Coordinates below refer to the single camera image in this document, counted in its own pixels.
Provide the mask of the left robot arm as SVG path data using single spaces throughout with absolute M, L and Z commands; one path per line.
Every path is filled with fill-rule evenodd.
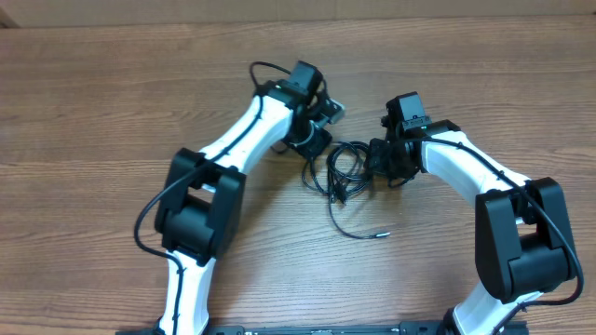
M 206 330 L 214 265 L 236 234 L 248 174 L 277 142 L 305 160 L 316 158 L 332 139 L 325 124 L 342 111 L 329 98 L 321 71 L 299 60 L 286 78 L 257 83 L 247 112 L 220 139 L 174 155 L 155 219 L 169 285 L 153 333 Z

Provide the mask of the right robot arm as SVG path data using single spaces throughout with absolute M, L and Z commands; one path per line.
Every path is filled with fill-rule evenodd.
M 480 279 L 435 334 L 525 334 L 513 317 L 531 306 L 576 301 L 585 277 L 562 187 L 531 180 L 478 149 L 459 126 L 434 122 L 415 92 L 386 103 L 382 139 L 370 142 L 370 172 L 401 186 L 429 173 L 452 186 L 475 211 L 475 267 Z

